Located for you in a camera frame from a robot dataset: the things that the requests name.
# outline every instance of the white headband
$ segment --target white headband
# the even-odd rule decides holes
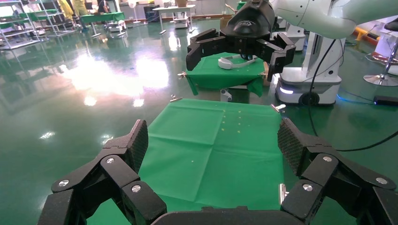
[[[253,62],[256,61],[257,56],[253,56],[252,60],[246,61],[244,63],[239,63],[239,64],[233,64],[230,60],[231,59],[239,59],[241,58],[240,55],[233,55],[233,56],[228,56],[228,57],[221,57],[218,59],[218,66],[223,68],[223,69],[232,69],[232,68],[241,68],[244,67],[246,65],[249,65]]]

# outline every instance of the black cable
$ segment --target black cable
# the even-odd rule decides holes
[[[326,55],[329,53],[329,51],[330,51],[330,49],[332,48],[332,46],[333,46],[333,44],[335,43],[335,41],[336,41],[336,40],[334,39],[334,40],[332,41],[332,43],[330,44],[329,48],[327,49],[327,51],[326,51],[325,54],[323,55],[321,61],[319,62],[319,64],[318,64],[318,66],[317,66],[317,68],[316,68],[314,74],[317,74],[319,68],[321,67],[321,64],[322,64],[323,60],[325,60]],[[314,83],[315,83],[315,77],[316,77],[316,75],[314,75],[314,76],[312,77],[311,86],[310,86],[310,91],[309,91],[309,98],[308,98],[308,116],[309,116],[309,119],[310,119],[310,122],[311,122],[312,131],[314,132],[315,136],[318,136],[318,133],[316,132],[316,129],[315,129],[315,126],[314,126],[314,121],[313,121],[313,119],[312,119],[312,114],[311,114],[311,94],[312,94],[312,89],[313,89]],[[372,100],[370,100],[370,99],[367,99],[367,98],[364,98],[364,97],[361,97],[361,96],[352,94],[352,93],[350,93],[350,92],[348,92],[348,91],[346,91],[346,90],[344,90],[344,89],[342,89],[342,90],[345,91],[345,92],[347,92],[348,94],[353,95],[353,96],[357,96],[357,97],[362,98],[362,99],[364,99],[364,100],[372,101]],[[396,137],[397,135],[398,135],[398,131],[394,132],[393,134],[391,134],[390,136],[384,138],[383,140],[381,140],[381,141],[379,141],[379,142],[376,142],[376,143],[374,143],[374,144],[371,144],[371,145],[366,146],[366,147],[363,147],[363,148],[348,149],[348,150],[337,150],[337,149],[336,149],[336,150],[337,150],[337,151],[346,151],[346,152],[367,150],[367,149],[373,148],[373,147],[375,147],[375,146],[377,146],[377,145],[383,144],[383,143],[385,143],[386,141],[388,141],[388,140],[390,140],[390,139]]]
[[[343,42],[341,41],[341,39],[340,39],[340,45],[341,45],[341,57],[343,57],[343,60],[342,60],[342,62],[341,62],[341,64],[340,64],[340,66],[338,66],[338,67],[341,67],[341,66],[343,65],[343,63],[344,63],[344,52],[345,52],[345,48],[343,48]]]
[[[390,140],[391,138],[393,138],[393,137],[395,137],[397,135],[398,135],[398,131],[396,131],[395,133],[391,134],[390,136],[384,138],[383,140],[381,140],[381,141],[379,141],[377,143],[371,144],[371,145],[369,145],[367,147],[363,147],[363,148],[359,148],[359,149],[337,150],[337,151],[362,151],[362,150],[370,149],[370,148],[373,148],[373,147],[375,147],[377,145],[383,144],[384,142]]]
[[[314,132],[315,136],[318,136],[318,134],[316,133],[315,130],[315,126],[314,126],[314,121],[312,120],[312,115],[311,115],[311,94],[312,94],[312,88],[314,87],[314,82],[315,82],[315,74],[318,73],[319,68],[321,67],[322,62],[325,60],[326,55],[329,53],[330,49],[332,48],[333,44],[336,42],[336,39],[334,39],[332,41],[332,43],[330,44],[329,48],[326,50],[325,54],[323,55],[321,61],[319,62],[318,66],[316,67],[314,76],[312,77],[312,81],[311,81],[311,86],[310,86],[310,91],[309,91],[309,98],[308,98],[308,116],[310,118],[310,122],[311,122],[311,127],[312,127],[312,131]]]
[[[342,66],[342,64],[344,63],[344,52],[345,52],[345,49],[343,48],[343,43],[341,42],[341,40],[340,40],[340,44],[341,44],[341,53],[342,53],[341,56],[340,56],[340,58],[338,58],[338,59],[336,60],[336,62],[333,63],[330,67],[328,67],[327,69],[325,69],[325,70],[323,70],[322,72],[318,73],[316,76],[319,76],[319,75],[325,73],[328,69],[330,69],[330,68],[331,68],[332,66],[334,66],[337,62],[339,62],[341,58],[343,58],[343,62],[340,64],[340,66]],[[304,82],[306,82],[306,81],[308,81],[308,80],[311,80],[311,79],[312,79],[312,77],[310,77],[310,78],[308,78],[308,79],[306,79],[306,80],[303,80],[303,81],[301,81],[301,82],[299,82],[299,83],[304,83]]]
[[[359,98],[361,98],[361,99],[364,99],[364,100],[366,100],[366,101],[374,102],[373,100],[371,100],[371,99],[369,99],[369,98],[365,98],[365,97],[362,97],[362,96],[353,94],[353,93],[351,93],[351,92],[348,92],[347,90],[345,90],[345,89],[342,88],[342,87],[340,87],[340,90],[342,90],[342,91],[344,91],[345,93],[350,94],[350,95],[352,95],[352,96],[355,96],[355,97],[359,97]]]

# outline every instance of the chair leg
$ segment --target chair leg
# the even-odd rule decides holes
[[[398,79],[390,77],[388,75],[388,71],[391,67],[391,62],[395,58],[395,54],[397,53],[397,51],[398,51],[398,39],[395,42],[394,47],[392,48],[391,54],[388,58],[388,61],[384,67],[383,72],[379,75],[365,75],[363,79],[365,79],[365,81],[369,83],[380,86],[390,86],[390,87],[398,86]]]

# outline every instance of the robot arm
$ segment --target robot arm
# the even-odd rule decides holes
[[[276,15],[331,39],[345,38],[358,24],[398,14],[395,0],[270,0]]]
[[[296,49],[284,34],[270,39],[274,19],[268,0],[249,0],[220,32],[210,29],[191,38],[187,69],[193,70],[202,57],[218,53],[237,53],[247,60],[255,55],[269,63],[270,81],[273,73],[281,73],[293,61]]]

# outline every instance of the metal screw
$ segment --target metal screw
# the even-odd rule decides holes
[[[306,191],[312,191],[312,186],[311,185],[309,185],[309,184],[305,184],[305,185],[303,185],[303,188],[304,188],[304,190],[306,190]]]
[[[331,162],[332,161],[332,159],[330,157],[327,157],[327,156],[323,157],[323,160],[325,160],[326,162]]]
[[[63,181],[61,181],[61,182],[58,184],[58,186],[63,187],[63,186],[66,186],[68,183],[69,183],[69,180],[63,180]]]
[[[387,184],[388,183],[385,179],[383,179],[381,177],[376,178],[376,181],[381,183],[381,184]]]
[[[109,158],[107,159],[107,163],[112,163],[115,159],[114,158]]]
[[[141,186],[140,186],[140,185],[134,185],[134,186],[131,188],[131,191],[134,192],[134,193],[137,193],[137,192],[140,191],[140,190],[141,190]]]

